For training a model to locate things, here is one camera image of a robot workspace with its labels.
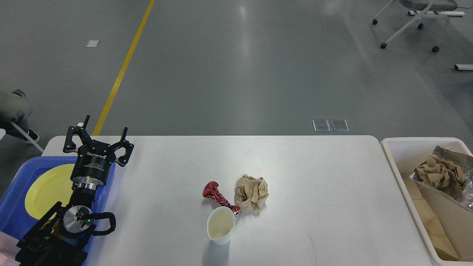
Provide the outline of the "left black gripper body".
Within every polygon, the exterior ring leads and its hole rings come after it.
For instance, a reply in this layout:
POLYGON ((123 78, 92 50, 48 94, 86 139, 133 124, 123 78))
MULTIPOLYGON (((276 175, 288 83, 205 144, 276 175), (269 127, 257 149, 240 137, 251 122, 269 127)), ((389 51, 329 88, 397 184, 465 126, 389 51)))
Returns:
POLYGON ((109 173, 116 155, 111 150, 78 148, 78 158, 73 167, 71 181, 76 184, 93 184, 103 187, 108 182, 109 173))

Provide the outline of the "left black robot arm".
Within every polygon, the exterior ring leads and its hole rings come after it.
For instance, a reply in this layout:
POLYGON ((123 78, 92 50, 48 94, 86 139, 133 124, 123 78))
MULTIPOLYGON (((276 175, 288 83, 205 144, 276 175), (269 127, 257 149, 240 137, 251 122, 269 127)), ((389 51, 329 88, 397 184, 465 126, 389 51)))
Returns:
POLYGON ((21 266, 81 266, 92 236, 105 236, 116 229, 111 212, 93 212, 97 189, 105 186, 114 163, 124 167, 134 145, 126 139, 125 127, 114 144, 93 140, 86 131, 90 116, 68 128, 63 152, 76 153, 70 176, 72 195, 64 207, 56 202, 19 240, 15 261, 21 266))

